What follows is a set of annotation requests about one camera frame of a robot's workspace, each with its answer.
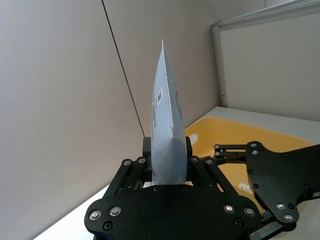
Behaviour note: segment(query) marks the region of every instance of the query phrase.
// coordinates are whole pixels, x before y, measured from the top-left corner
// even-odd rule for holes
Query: yellow tray
[[[267,149],[280,153],[314,145],[304,139],[217,117],[201,119],[185,129],[186,136],[193,134],[197,134],[197,141],[192,145],[193,155],[200,158],[213,156],[216,144],[247,144],[251,141],[258,141]],[[227,163],[220,165],[219,168],[236,191],[254,201],[261,211],[262,208],[254,196],[240,188],[240,186],[249,185],[246,165]]]

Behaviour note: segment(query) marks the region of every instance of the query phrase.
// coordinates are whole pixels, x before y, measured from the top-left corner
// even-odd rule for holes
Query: screw
[[[212,164],[212,163],[213,163],[213,161],[212,161],[211,159],[209,159],[209,158],[206,159],[205,162],[206,162],[207,164]]]
[[[94,221],[100,218],[100,216],[101,216],[101,212],[99,210],[94,210],[90,213],[89,219]]]
[[[126,166],[128,166],[128,165],[131,164],[131,161],[130,161],[130,160],[125,160],[125,161],[123,162],[123,164],[126,165]]]
[[[114,206],[110,209],[110,216],[115,217],[121,213],[121,208],[119,206]]]
[[[276,207],[278,208],[278,209],[285,209],[286,207],[285,207],[285,205],[283,204],[283,203],[281,203],[281,202],[279,202],[277,205],[276,205]]]
[[[231,205],[224,205],[223,208],[228,214],[233,214],[235,212],[234,207]]]
[[[249,217],[253,217],[254,215],[256,215],[255,211],[250,207],[244,208],[244,213]]]
[[[141,164],[143,164],[145,161],[146,161],[146,159],[145,159],[144,157],[143,157],[143,158],[140,158],[140,159],[138,160],[138,162],[141,163]]]
[[[285,220],[288,220],[288,221],[292,221],[294,219],[294,217],[291,216],[289,213],[285,214],[284,218],[285,218]]]
[[[114,227],[114,224],[112,221],[107,221],[105,224],[103,224],[103,229],[105,231],[109,231]]]
[[[289,204],[288,204],[288,208],[290,208],[290,209],[295,209],[295,205],[293,205],[292,203],[289,203]]]
[[[237,218],[234,220],[234,225],[236,225],[239,228],[242,228],[244,223],[239,218]]]

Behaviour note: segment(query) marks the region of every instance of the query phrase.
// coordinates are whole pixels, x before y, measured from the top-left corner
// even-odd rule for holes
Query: white table
[[[203,118],[217,117],[320,143],[320,122],[275,116],[256,112],[215,107]],[[87,208],[95,200],[102,198],[107,187],[99,191],[60,221],[48,228],[35,240],[92,240],[84,225]],[[320,199],[306,201],[298,205],[300,219],[294,231],[283,232],[273,239],[316,240],[320,237]]]

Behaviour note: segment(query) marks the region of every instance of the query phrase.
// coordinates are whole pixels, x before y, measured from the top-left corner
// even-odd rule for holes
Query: white paper
[[[152,98],[152,181],[184,184],[187,177],[186,137],[173,72],[164,44],[159,57]]]

